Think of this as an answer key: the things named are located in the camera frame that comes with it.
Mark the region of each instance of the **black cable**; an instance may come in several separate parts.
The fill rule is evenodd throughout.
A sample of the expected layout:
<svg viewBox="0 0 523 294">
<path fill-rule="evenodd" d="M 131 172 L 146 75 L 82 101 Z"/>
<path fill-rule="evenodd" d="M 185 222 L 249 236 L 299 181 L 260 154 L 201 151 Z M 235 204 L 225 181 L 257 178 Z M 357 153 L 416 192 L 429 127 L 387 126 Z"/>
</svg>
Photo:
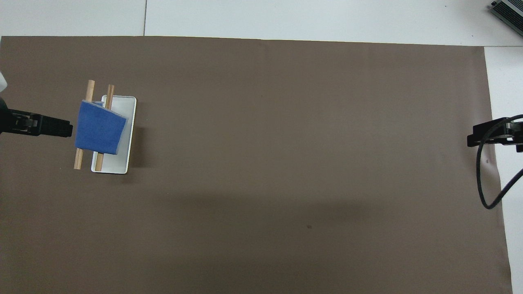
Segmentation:
<svg viewBox="0 0 523 294">
<path fill-rule="evenodd" d="M 497 128 L 502 126 L 504 123 L 512 122 L 513 120 L 520 119 L 520 118 L 523 118 L 523 115 L 516 115 L 516 116 L 513 116 L 513 117 L 509 117 L 509 118 L 504 119 L 504 120 L 498 122 L 497 124 L 493 125 L 485 133 L 483 138 L 481 138 L 480 145 L 477 147 L 477 156 L 476 156 L 477 191 L 480 193 L 481 204 L 483 204 L 483 206 L 486 209 L 493 209 L 501 201 L 501 198 L 503 198 L 503 196 L 505 196 L 505 194 L 507 194 L 507 192 L 510 190 L 510 188 L 512 188 L 512 186 L 523 176 L 523 168 L 514 177 L 512 177 L 512 179 L 510 179 L 510 181 L 508 181 L 507 185 L 505 185 L 505 187 L 503 187 L 501 192 L 499 192 L 499 194 L 497 195 L 496 199 L 494 199 L 494 201 L 491 204 L 488 205 L 487 202 L 485 201 L 485 196 L 483 195 L 483 189 L 481 188 L 480 163 L 481 163 L 481 151 L 483 150 L 483 145 L 485 145 L 485 142 L 488 140 L 490 135 L 495 130 L 497 130 Z"/>
</svg>

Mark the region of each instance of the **white tile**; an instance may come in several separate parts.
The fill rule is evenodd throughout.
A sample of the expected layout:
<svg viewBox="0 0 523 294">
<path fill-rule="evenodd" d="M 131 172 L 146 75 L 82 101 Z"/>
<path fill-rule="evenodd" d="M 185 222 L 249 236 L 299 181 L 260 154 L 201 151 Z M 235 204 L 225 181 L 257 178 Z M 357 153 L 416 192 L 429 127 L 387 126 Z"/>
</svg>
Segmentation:
<svg viewBox="0 0 523 294">
<path fill-rule="evenodd" d="M 0 0 L 0 36 L 141 36 L 145 0 Z"/>
<path fill-rule="evenodd" d="M 523 46 L 490 0 L 148 0 L 147 36 Z"/>
<path fill-rule="evenodd" d="M 492 117 L 523 114 L 523 48 L 485 48 L 485 60 Z M 523 154 L 516 153 L 514 146 L 497 145 L 496 158 L 504 186 L 523 168 Z M 502 202 L 513 292 L 523 293 L 523 180 L 512 187 Z"/>
</svg>

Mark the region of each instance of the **white tray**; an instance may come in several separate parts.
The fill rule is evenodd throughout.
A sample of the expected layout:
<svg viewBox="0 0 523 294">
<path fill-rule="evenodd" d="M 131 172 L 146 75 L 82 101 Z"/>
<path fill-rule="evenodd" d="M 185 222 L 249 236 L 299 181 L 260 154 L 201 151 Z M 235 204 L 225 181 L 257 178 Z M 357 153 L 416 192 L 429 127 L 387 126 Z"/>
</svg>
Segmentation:
<svg viewBox="0 0 523 294">
<path fill-rule="evenodd" d="M 104 102 L 104 106 L 106 98 L 107 95 L 104 95 L 101 98 Z M 98 152 L 93 152 L 91 171 L 105 174 L 125 174 L 129 167 L 132 130 L 134 127 L 134 113 L 136 112 L 136 98 L 132 96 L 113 96 L 111 110 L 127 118 L 127 122 L 123 128 L 122 137 L 120 138 L 116 154 L 104 154 L 101 171 L 97 172 L 95 171 L 95 165 Z"/>
</svg>

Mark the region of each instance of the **wooden stick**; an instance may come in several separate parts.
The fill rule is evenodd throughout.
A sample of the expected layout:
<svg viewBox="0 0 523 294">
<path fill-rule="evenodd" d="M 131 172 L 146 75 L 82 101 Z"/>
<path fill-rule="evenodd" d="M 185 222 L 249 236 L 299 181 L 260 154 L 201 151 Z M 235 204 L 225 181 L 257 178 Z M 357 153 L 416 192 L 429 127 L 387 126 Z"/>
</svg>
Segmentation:
<svg viewBox="0 0 523 294">
<path fill-rule="evenodd" d="M 112 96 L 115 93 L 115 87 L 113 85 L 109 85 L 107 87 L 107 97 L 105 98 L 105 108 L 111 110 L 112 106 Z M 96 164 L 95 164 L 95 171 L 100 172 L 101 166 L 104 162 L 104 154 L 98 153 L 96 155 Z"/>
<path fill-rule="evenodd" d="M 93 101 L 93 92 L 95 90 L 95 81 L 89 80 L 87 82 L 87 92 L 85 92 L 85 100 Z M 74 169 L 82 168 L 82 158 L 84 157 L 84 150 L 76 148 L 76 156 L 74 158 Z"/>
</svg>

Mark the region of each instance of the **blue towel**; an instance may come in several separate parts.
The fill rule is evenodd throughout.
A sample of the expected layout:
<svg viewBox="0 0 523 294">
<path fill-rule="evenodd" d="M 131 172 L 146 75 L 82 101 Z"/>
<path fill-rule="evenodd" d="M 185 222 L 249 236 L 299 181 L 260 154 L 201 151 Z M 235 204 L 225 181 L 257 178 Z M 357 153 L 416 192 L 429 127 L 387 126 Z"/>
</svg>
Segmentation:
<svg viewBox="0 0 523 294">
<path fill-rule="evenodd" d="M 76 127 L 77 148 L 116 154 L 127 119 L 95 103 L 82 101 Z"/>
</svg>

